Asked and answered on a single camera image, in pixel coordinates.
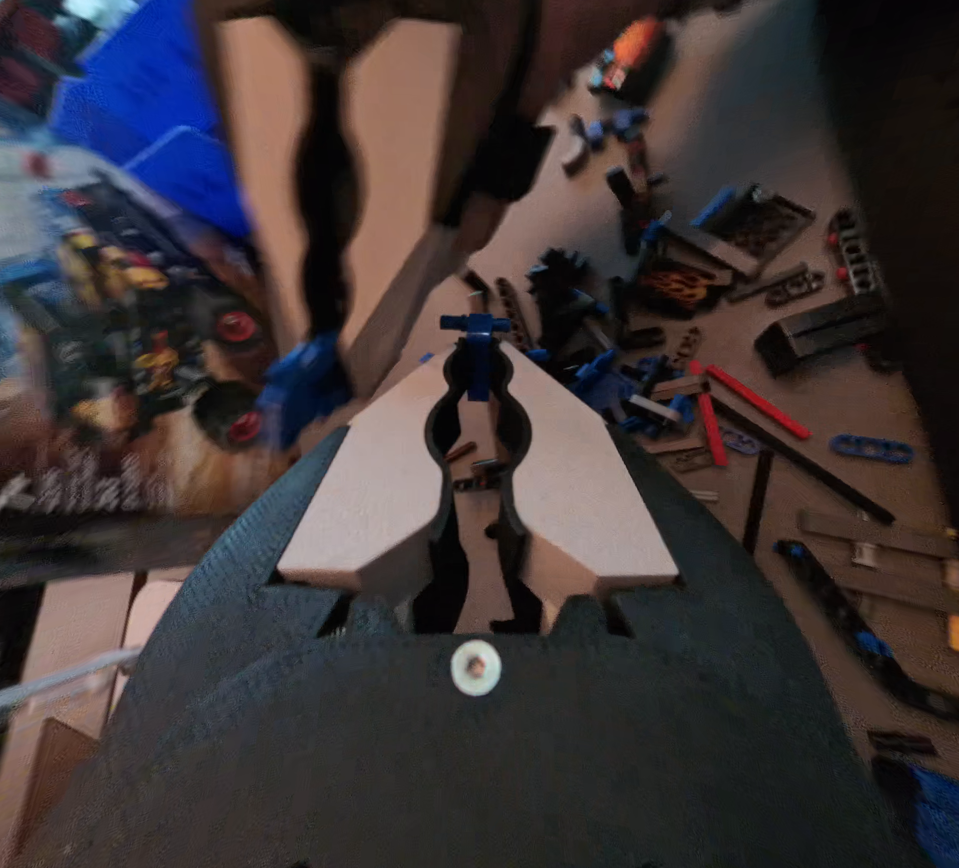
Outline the black toy frame block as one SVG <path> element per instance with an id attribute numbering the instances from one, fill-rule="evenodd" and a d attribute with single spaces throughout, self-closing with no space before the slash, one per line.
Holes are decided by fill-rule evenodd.
<path id="1" fill-rule="evenodd" d="M 881 295 L 852 295 L 770 324 L 753 347 L 768 373 L 779 378 L 808 361 L 866 343 L 891 321 Z"/>

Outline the long black toy axle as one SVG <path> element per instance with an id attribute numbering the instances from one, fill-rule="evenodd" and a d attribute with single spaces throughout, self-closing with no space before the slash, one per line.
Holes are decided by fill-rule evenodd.
<path id="1" fill-rule="evenodd" d="M 761 445 L 770 449 L 774 454 L 786 459 L 794 467 L 809 476 L 809 478 L 818 481 L 821 485 L 832 491 L 834 495 L 854 508 L 866 513 L 875 522 L 884 526 L 892 526 L 897 521 L 896 515 L 889 509 L 863 494 L 844 479 L 839 478 L 826 467 L 821 466 L 821 464 L 792 447 L 772 432 L 762 428 L 735 408 L 716 397 L 713 397 L 713 407 L 722 419 L 730 422 L 737 429 L 743 430 L 750 437 L 761 443 Z"/>

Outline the monster truck toy set box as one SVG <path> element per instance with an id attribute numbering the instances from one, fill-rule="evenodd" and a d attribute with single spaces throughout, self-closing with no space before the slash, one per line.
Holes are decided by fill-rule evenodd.
<path id="1" fill-rule="evenodd" d="M 1 177 L 2 555 L 206 538 L 296 460 L 255 256 L 84 150 Z"/>

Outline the black grille toy panel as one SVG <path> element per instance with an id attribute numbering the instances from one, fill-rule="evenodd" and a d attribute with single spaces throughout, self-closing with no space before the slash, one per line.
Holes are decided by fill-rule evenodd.
<path id="1" fill-rule="evenodd" d="M 760 184 L 724 187 L 699 213 L 700 228 L 765 266 L 816 220 L 816 212 Z"/>

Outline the small blue toy connector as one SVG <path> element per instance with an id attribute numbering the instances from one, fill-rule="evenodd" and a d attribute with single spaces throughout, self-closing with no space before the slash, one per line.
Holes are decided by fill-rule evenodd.
<path id="1" fill-rule="evenodd" d="M 462 334 L 444 367 L 448 386 L 471 402 L 488 402 L 494 350 L 499 335 L 510 333 L 510 321 L 490 313 L 444 314 L 439 327 Z"/>

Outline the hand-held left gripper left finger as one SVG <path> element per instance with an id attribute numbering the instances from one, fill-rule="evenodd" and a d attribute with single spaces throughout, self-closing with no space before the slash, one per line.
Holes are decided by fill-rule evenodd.
<path id="1" fill-rule="evenodd" d="M 427 436 L 452 347 L 350 420 L 278 561 L 284 583 L 407 605 L 417 629 L 454 627 L 448 473 Z"/>

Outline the black beam blue pins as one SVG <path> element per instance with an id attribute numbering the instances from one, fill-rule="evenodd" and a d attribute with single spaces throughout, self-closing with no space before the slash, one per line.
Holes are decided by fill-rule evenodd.
<path id="1" fill-rule="evenodd" d="M 837 582 L 802 542 L 778 540 L 773 551 L 785 562 L 871 678 L 900 704 L 952 723 L 958 722 L 957 696 L 918 682 L 899 663 L 889 646 L 869 626 L 854 605 L 853 595 L 864 590 Z"/>

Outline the short red toy axle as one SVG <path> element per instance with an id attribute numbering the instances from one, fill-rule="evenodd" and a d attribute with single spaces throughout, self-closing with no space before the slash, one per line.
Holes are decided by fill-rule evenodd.
<path id="1" fill-rule="evenodd" d="M 725 468 L 728 466 L 728 458 L 714 411 L 713 397 L 710 390 L 702 390 L 697 395 L 697 406 L 707 447 L 713 459 L 713 465 Z"/>

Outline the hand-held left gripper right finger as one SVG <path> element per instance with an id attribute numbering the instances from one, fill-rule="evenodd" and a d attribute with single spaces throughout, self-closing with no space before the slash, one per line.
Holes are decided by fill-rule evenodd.
<path id="1" fill-rule="evenodd" d="M 680 572 L 605 420 L 514 347 L 497 355 L 500 563 L 517 622 L 572 597 L 677 584 Z"/>

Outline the orange black toy piece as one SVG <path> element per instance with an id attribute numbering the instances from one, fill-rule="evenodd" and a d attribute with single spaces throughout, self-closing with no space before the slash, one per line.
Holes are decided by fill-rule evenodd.
<path id="1" fill-rule="evenodd" d="M 596 57 L 587 90 L 595 96 L 643 104 L 669 64 L 672 44 L 666 21 L 648 16 L 632 22 Z"/>

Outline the blue plastic bin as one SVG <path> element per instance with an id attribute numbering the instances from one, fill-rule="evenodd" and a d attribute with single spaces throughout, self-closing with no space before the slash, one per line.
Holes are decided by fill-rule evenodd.
<path id="1" fill-rule="evenodd" d="M 199 54 L 194 0 L 138 2 L 80 56 L 82 76 L 57 85 L 49 129 L 198 220 L 246 238 L 242 194 Z"/>

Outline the black panel flame sticker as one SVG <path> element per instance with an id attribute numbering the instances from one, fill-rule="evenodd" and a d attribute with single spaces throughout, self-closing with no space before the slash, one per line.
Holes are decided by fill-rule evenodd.
<path id="1" fill-rule="evenodd" d="M 726 289 L 712 273 L 669 259 L 653 264 L 634 281 L 641 307 L 680 321 L 712 310 Z"/>

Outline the black beam red pins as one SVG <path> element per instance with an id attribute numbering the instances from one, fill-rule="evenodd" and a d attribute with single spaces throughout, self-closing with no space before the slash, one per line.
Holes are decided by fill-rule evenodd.
<path id="1" fill-rule="evenodd" d="M 835 275 L 851 294 L 883 295 L 881 271 L 871 253 L 865 229 L 853 209 L 843 207 L 833 214 L 825 240 L 835 261 Z"/>

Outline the blue toy scoop piece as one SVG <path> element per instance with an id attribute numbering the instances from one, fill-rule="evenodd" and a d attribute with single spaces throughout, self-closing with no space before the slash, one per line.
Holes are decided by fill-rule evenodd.
<path id="1" fill-rule="evenodd" d="M 914 835 L 936 867 L 958 866 L 958 782 L 909 765 L 916 785 Z"/>

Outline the dark grey toy beam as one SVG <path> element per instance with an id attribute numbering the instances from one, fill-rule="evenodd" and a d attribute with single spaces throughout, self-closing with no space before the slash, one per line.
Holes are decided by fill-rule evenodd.
<path id="1" fill-rule="evenodd" d="M 949 617 L 957 616 L 955 539 L 904 526 L 883 526 L 860 518 L 836 517 L 807 508 L 798 511 L 797 522 L 804 534 L 849 544 L 850 560 L 826 569 L 839 589 Z M 890 551 L 935 560 L 940 574 L 930 581 L 886 572 L 881 568 L 881 561 Z"/>

